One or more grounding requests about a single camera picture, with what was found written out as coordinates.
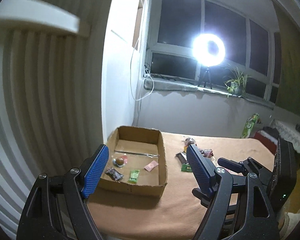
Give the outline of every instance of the ring light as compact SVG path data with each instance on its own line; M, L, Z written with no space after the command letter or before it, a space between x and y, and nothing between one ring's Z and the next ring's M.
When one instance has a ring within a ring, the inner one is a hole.
M208 52L208 42L212 41L218 46L217 55ZM204 66L210 67L219 65L225 58L226 49L222 40L213 34L201 34L193 43L193 55Z

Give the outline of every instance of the metal screw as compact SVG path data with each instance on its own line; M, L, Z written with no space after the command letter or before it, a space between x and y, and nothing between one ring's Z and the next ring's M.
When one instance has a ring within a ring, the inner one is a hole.
M47 174L45 174L45 173L41 173L39 175L39 179L45 179L46 177L47 177Z
M257 174L255 174L255 173L253 173L253 172L249 173L249 176L250 176L250 178L252 178L252 179L256 179L256 178L258 177Z
M71 169L70 173L71 174L77 174L79 172L79 169L78 168L73 168Z
M221 167L217 168L217 173L223 174L225 172L226 172L226 170L224 168L221 168Z

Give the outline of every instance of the window frame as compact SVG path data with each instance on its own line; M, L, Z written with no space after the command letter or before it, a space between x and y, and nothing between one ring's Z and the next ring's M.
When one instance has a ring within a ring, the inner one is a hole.
M246 64L241 65L236 62L230 61L225 59L220 66L227 67L229 69L236 69L238 68L240 71L243 71L245 74L249 75L250 77L263 82L266 84L266 90L264 94L264 100L268 101L269 103L273 104L269 101L272 86L279 87L278 84L275 84L273 82L274 78L274 61L275 61L275 44L274 44L274 32L270 31L268 28L264 27L262 24L260 24L256 19L253 17L250 17L230 6L227 6L219 1L216 0L201 0L201 33L204 33L204 25L205 25L205 1L215 3L219 6L222 6L226 9L229 9L246 19L246 33L247 33L247 45L246 45ZM150 23L149 23L149 35L148 35L148 41L147 41L147 51L146 51L146 58L145 62L149 65L151 65L152 60L152 54L153 53L159 53L159 54L166 54L166 55L172 55L172 56L179 56L179 57L186 57L195 59L192 55L192 49L181 47L177 45L171 45L171 44L164 44L164 43L158 43L158 34L159 34L159 27L160 27L160 18L161 18L161 8L162 8L162 0L152 0L152 7L151 7L151 17L150 17ZM268 32L268 42L269 42L269 57L268 57L268 73L267 76L257 72L256 70L253 70L250 68L250 55L251 55L251 30L250 30L250 20L258 24L260 27L265 29ZM201 68L201 65L197 63L196 72L195 72L195 81L199 81L200 71L204 68ZM181 80L189 80L185 78L178 77ZM259 97L256 97L254 95L248 95L249 97L253 99L261 99Z

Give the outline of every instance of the round candy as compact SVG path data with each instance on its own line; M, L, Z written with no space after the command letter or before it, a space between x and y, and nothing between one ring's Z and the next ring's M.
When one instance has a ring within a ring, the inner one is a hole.
M115 163L116 163L118 166L124 165L124 159L123 159L123 158L116 158L116 159L115 159Z

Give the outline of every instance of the lace cloth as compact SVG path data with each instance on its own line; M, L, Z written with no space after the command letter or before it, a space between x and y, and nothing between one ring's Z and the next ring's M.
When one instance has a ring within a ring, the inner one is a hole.
M295 125L279 120L272 120L270 126L276 128L283 139L292 142L293 148L300 154L300 133L296 131Z

